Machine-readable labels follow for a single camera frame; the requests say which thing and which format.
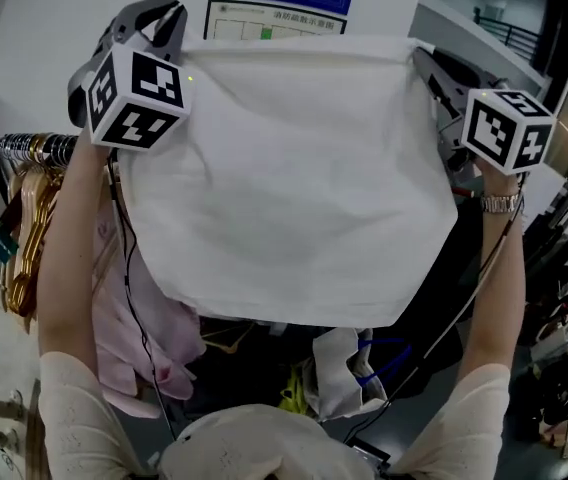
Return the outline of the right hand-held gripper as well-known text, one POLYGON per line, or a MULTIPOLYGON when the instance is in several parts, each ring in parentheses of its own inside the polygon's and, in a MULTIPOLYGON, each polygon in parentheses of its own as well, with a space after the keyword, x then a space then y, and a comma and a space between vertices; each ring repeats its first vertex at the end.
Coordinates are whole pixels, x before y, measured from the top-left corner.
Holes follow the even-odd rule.
POLYGON ((531 94, 506 89, 506 78, 440 48, 431 54, 417 47, 412 58, 433 99, 452 118, 440 132, 451 149, 466 149, 505 175, 543 162, 556 117, 531 94), (459 104, 456 82, 483 89, 469 90, 459 104))

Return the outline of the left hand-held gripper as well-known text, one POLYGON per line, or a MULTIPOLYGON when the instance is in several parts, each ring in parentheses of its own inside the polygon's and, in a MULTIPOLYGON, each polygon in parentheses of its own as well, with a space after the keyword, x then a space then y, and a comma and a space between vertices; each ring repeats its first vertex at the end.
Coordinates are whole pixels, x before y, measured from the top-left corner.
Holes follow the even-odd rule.
POLYGON ((150 151, 190 116, 195 75, 178 64, 188 19, 178 0, 125 6, 67 86, 68 114, 96 145, 150 151), (154 24, 153 40, 143 29, 154 24))

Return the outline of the black clothes rail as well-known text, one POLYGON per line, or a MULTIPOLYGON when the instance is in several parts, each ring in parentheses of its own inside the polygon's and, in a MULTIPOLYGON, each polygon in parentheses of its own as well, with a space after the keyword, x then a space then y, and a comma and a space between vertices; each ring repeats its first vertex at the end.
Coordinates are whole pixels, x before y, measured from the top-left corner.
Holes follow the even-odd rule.
POLYGON ((0 138, 0 196, 8 205, 9 170, 33 166, 65 169, 77 142, 77 135, 58 133, 13 133, 0 138))

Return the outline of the white cloth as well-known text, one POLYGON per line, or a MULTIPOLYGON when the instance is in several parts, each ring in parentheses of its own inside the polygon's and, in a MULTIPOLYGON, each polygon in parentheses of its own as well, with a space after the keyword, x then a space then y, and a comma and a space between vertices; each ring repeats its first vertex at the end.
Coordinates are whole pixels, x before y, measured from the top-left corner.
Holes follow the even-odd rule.
POLYGON ((394 324, 457 209, 418 41, 184 41, 186 122, 120 154, 125 204, 162 292, 224 317, 394 324))

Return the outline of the person's left forearm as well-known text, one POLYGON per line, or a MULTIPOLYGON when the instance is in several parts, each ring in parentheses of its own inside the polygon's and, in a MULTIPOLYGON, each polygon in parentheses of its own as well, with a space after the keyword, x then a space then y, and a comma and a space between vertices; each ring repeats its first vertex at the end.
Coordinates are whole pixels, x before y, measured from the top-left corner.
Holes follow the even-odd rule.
POLYGON ((92 372, 94 231, 108 154, 86 129, 80 133, 45 237, 36 295, 40 352, 66 353, 92 372))

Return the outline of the person's right forearm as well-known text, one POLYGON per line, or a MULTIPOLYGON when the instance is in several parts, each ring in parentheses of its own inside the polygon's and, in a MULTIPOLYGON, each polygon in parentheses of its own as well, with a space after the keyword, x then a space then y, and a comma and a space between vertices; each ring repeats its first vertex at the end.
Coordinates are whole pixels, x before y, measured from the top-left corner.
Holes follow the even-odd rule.
POLYGON ((510 368, 513 363, 525 310, 520 214, 511 217, 508 213, 483 213, 481 259, 487 259, 507 225, 511 226, 510 231, 475 299, 458 380, 487 364, 501 364, 510 368))

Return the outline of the black metal railing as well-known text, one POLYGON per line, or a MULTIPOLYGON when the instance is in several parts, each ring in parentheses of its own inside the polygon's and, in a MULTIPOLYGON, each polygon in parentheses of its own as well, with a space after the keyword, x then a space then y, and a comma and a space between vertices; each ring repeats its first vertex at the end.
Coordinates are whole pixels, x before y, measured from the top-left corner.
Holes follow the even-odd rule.
POLYGON ((537 71, 544 69, 545 63, 539 61, 543 11, 518 6, 509 9, 507 6, 484 5, 473 8, 472 19, 531 67, 537 71))

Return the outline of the silver wristwatch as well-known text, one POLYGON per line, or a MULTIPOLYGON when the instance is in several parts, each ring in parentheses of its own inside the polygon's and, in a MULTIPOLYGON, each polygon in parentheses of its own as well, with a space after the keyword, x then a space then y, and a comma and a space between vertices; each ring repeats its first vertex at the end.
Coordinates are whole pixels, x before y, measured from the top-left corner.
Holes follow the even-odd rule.
POLYGON ((510 195, 482 194, 480 206, 483 213, 492 215, 511 215, 517 212, 522 204, 520 193, 510 195))

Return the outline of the bunch of beige clothes hangers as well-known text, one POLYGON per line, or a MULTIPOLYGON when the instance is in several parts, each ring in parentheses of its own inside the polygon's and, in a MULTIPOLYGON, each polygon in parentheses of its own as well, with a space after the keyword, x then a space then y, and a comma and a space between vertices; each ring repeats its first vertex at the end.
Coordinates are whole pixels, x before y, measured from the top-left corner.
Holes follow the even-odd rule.
POLYGON ((18 242, 17 254, 0 270, 1 302, 25 327, 36 313, 36 288, 48 231, 65 169, 19 168, 8 183, 8 214, 0 222, 18 242))

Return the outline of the pink hanging garment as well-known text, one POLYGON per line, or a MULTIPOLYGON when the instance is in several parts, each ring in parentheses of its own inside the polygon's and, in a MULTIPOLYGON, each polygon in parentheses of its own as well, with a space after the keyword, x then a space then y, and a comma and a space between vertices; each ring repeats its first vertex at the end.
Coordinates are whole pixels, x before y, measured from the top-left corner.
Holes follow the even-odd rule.
POLYGON ((106 200, 94 233, 93 322, 98 379, 110 404, 132 417, 159 418, 158 406, 139 399, 140 380, 156 381, 168 398, 192 396, 195 376, 187 365, 206 350, 199 318, 163 294, 139 252, 125 267, 112 203, 106 200))

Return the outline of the black duffel bag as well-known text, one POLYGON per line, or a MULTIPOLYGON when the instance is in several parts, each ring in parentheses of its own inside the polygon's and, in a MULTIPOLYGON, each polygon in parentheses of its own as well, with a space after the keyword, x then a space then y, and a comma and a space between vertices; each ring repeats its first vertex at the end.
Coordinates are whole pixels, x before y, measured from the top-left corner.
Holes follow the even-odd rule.
POLYGON ((288 324, 274 335, 265 324, 231 322, 188 365, 195 380, 192 396, 182 403, 185 415, 195 419, 242 405, 278 406, 292 369, 310 358, 313 340, 327 330, 288 324))

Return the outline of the black battery box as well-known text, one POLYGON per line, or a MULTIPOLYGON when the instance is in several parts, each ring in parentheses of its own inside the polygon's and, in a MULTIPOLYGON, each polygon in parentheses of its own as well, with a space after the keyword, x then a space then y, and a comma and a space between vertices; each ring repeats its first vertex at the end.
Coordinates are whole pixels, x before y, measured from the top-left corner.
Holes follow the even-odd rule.
POLYGON ((383 477, 390 467, 390 455, 358 437, 349 438, 345 444, 354 449, 375 471, 383 477))

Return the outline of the person's cream knit sweater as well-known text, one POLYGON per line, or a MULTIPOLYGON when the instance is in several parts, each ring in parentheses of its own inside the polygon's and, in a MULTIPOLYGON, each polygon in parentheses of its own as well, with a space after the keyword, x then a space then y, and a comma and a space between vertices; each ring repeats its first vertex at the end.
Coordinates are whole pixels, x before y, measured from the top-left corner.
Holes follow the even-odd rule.
MULTIPOLYGON (((40 359, 39 409, 53 480, 133 480, 148 475, 94 373, 61 352, 40 359)), ((484 365, 391 467, 414 480, 493 480, 509 403, 510 371, 484 365)), ((354 449, 312 419, 266 405, 211 413, 163 452, 159 480, 381 480, 354 449)))

